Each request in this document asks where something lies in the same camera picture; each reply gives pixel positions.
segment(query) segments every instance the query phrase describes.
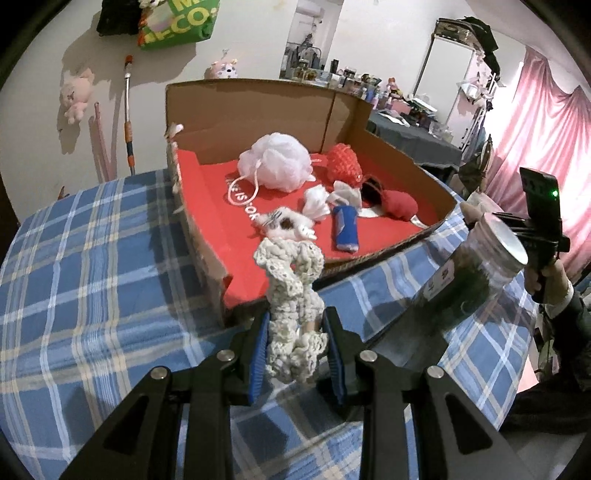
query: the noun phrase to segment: metal jar lid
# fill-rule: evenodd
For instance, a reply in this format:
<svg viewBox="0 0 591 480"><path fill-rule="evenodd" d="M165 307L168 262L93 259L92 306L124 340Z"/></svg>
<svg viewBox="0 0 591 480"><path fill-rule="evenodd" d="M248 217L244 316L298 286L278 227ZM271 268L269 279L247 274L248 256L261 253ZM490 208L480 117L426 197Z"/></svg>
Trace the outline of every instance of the metal jar lid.
<svg viewBox="0 0 591 480"><path fill-rule="evenodd" d="M497 240L495 249L503 256L508 263L507 267L519 273L527 265L527 252L519 238L500 218L492 213L486 212L477 223L482 232L489 239Z"/></svg>

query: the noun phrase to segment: white crocheted scrunchie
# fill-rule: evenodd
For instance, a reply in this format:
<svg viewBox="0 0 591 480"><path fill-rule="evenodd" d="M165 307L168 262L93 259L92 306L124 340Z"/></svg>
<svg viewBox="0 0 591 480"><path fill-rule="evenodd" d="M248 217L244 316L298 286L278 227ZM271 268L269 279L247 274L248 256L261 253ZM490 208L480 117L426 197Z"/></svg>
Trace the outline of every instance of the white crocheted scrunchie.
<svg viewBox="0 0 591 480"><path fill-rule="evenodd" d="M265 238L254 260L269 278L267 373L286 384L307 382L328 344L327 334L317 331L324 301L312 290L324 268L322 251L310 241Z"/></svg>

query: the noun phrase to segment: sleeve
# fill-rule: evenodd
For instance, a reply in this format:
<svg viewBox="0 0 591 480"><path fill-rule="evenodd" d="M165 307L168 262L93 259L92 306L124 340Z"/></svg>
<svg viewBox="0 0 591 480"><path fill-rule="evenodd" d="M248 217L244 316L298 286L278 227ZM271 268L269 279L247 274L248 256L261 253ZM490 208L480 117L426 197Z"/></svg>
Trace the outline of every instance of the sleeve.
<svg viewBox="0 0 591 480"><path fill-rule="evenodd" d="M568 289L566 295L564 296L564 299L560 303L558 303L556 305L549 305L549 304L544 305L544 310L546 311L546 314L548 315L548 317L553 319L553 318L557 317L560 313L562 313L562 311L569 305L570 301L572 300L573 294L574 294L573 284L569 281L569 289Z"/></svg>
<svg viewBox="0 0 591 480"><path fill-rule="evenodd" d="M550 323L560 369L571 371L583 391L591 390L591 314L578 292Z"/></svg>

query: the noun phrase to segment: white tissue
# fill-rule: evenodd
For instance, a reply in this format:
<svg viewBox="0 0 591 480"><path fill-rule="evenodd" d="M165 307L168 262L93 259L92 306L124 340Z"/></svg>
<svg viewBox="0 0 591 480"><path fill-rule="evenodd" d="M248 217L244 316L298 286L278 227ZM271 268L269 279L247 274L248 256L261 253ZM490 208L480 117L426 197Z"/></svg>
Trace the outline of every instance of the white tissue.
<svg viewBox="0 0 591 480"><path fill-rule="evenodd" d="M315 222L320 222L330 215L330 207L326 203L329 193L323 185L316 185L304 192L304 208L302 214Z"/></svg>

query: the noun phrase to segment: jar label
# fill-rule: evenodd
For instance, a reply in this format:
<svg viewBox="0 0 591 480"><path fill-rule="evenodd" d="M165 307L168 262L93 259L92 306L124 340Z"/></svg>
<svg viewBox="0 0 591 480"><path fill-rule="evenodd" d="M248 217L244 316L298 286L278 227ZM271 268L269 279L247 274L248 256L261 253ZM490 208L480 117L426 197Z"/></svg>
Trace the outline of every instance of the jar label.
<svg viewBox="0 0 591 480"><path fill-rule="evenodd" d="M439 292L447 287L453 280L453 260L450 258L443 266L435 272L425 284L423 295L427 300L434 298Z"/></svg>

